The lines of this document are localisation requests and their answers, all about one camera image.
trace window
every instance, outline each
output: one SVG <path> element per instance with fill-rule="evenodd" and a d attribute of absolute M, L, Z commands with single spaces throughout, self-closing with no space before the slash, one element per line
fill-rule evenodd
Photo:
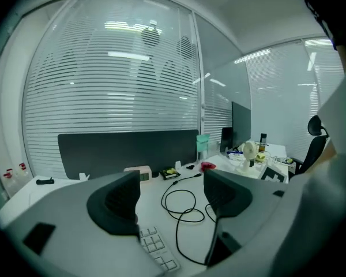
<path fill-rule="evenodd" d="M 251 86 L 251 139 L 285 145 L 287 155 L 303 160 L 314 138 L 307 131 L 343 76 L 338 53 L 328 39 L 299 40 L 269 47 L 245 60 Z"/>
<path fill-rule="evenodd" d="M 197 58 L 187 9 L 165 0 L 74 0 L 29 69 L 22 125 L 31 169 L 66 178 L 60 133 L 197 129 Z"/>
<path fill-rule="evenodd" d="M 304 45 L 310 56 L 308 70 L 315 71 L 320 102 L 323 106 L 344 77 L 342 63 L 329 39 L 308 39 L 304 41 Z"/>
<path fill-rule="evenodd" d="M 210 134 L 209 152 L 219 151 L 221 130 L 232 126 L 232 102 L 250 108 L 250 88 L 240 51 L 214 26 L 196 16 L 204 66 L 203 133 Z"/>

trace white keyboard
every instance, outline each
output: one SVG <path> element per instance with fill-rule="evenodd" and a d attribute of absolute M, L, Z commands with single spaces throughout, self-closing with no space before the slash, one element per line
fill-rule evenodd
<path fill-rule="evenodd" d="M 160 265 L 164 272 L 172 272 L 180 268 L 177 259 L 167 248 L 165 242 L 158 232 L 156 227 L 140 227 L 140 241 L 144 249 L 155 259 L 155 262 Z"/>

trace small bottle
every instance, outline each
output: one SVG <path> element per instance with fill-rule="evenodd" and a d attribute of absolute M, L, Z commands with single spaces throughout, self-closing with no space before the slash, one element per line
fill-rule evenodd
<path fill-rule="evenodd" d="M 266 133 L 260 135 L 259 152 L 264 152 L 266 146 Z"/>
<path fill-rule="evenodd" d="M 30 181 L 27 167 L 26 167 L 24 162 L 19 164 L 17 179 L 18 179 L 18 183 L 21 185 L 21 187 L 25 186 Z"/>
<path fill-rule="evenodd" d="M 4 182 L 6 185 L 6 191 L 10 198 L 12 198 L 21 188 L 16 180 L 16 176 L 13 174 L 13 169 L 7 169 L 6 174 L 3 175 L 7 181 Z"/>

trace black office chair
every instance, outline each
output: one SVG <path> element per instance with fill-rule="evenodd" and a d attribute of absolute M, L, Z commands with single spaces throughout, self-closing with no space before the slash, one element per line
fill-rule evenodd
<path fill-rule="evenodd" d="M 322 129 L 326 132 L 326 135 L 322 136 Z M 324 146 L 329 137 L 327 130 L 322 126 L 322 121 L 318 117 L 318 115 L 313 116 L 309 123 L 307 124 L 307 130 L 312 136 L 315 137 L 309 146 L 309 150 L 307 151 L 304 162 L 300 161 L 297 158 L 292 158 L 292 160 L 296 163 L 295 173 L 288 172 L 288 178 L 291 179 L 294 175 L 304 173 L 309 169 L 310 166 L 314 164 L 315 161 L 319 158 L 324 150 Z"/>

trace white desk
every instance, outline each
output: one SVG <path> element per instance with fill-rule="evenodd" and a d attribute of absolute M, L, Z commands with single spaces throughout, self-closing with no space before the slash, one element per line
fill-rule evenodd
<path fill-rule="evenodd" d="M 272 156 L 286 157 L 284 146 L 269 145 L 266 149 Z M 234 169 L 233 161 L 216 155 L 206 161 L 217 165 L 217 169 L 230 171 Z M 179 172 L 179 178 L 191 177 L 198 173 L 200 165 L 196 165 L 193 170 L 183 167 Z M 282 171 L 288 177 L 287 166 L 280 165 Z M 23 213 L 35 202 L 53 190 L 77 184 L 80 181 L 56 179 L 53 185 L 37 185 L 37 179 L 49 179 L 48 177 L 37 176 L 29 181 L 16 195 L 13 196 L 0 210 L 0 227 L 5 228 L 11 221 Z M 175 229 L 177 221 L 161 207 L 160 200 L 166 189 L 175 179 L 163 181 L 162 177 L 153 178 L 152 181 L 141 184 L 141 196 L 136 206 L 138 224 L 144 226 L 156 226 L 161 232 L 165 242 L 174 256 L 181 264 L 181 269 L 176 272 L 177 276 L 190 276 L 205 270 L 205 266 L 192 263 L 182 257 L 175 245 Z M 179 247 L 183 253 L 194 260 L 204 262 L 205 256 L 209 251 L 215 224 L 208 218 L 205 206 L 208 201 L 204 194 L 203 176 L 184 180 L 173 186 L 170 191 L 177 189 L 187 189 L 196 196 L 196 208 L 205 214 L 205 220 L 200 223 L 180 222 L 178 231 Z M 193 198 L 188 193 L 174 193 L 168 197 L 168 207 L 177 211 L 184 211 L 193 206 Z M 200 219 L 199 213 L 192 212 L 185 215 L 186 219 Z"/>

